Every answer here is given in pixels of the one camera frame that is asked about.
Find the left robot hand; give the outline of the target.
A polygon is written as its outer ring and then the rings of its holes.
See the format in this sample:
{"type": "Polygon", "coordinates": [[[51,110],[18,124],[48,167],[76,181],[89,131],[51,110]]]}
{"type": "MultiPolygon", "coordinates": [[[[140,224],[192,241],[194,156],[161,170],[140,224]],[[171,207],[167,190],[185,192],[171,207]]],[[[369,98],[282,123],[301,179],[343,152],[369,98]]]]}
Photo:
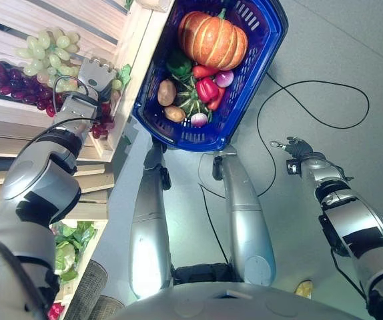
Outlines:
{"type": "Polygon", "coordinates": [[[85,85],[84,93],[99,102],[111,99],[112,82],[117,70],[105,60],[84,58],[77,78],[85,85]]]}

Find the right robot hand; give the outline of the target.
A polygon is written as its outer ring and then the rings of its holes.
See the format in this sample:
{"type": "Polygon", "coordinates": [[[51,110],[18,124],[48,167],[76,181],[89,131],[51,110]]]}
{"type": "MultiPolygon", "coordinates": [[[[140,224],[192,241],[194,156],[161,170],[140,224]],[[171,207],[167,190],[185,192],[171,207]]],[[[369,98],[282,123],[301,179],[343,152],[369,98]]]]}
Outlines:
{"type": "Polygon", "coordinates": [[[270,141],[270,146],[281,149],[291,155],[294,159],[302,159],[305,156],[311,155],[314,151],[312,147],[299,137],[287,137],[287,143],[279,141],[270,141]]]}

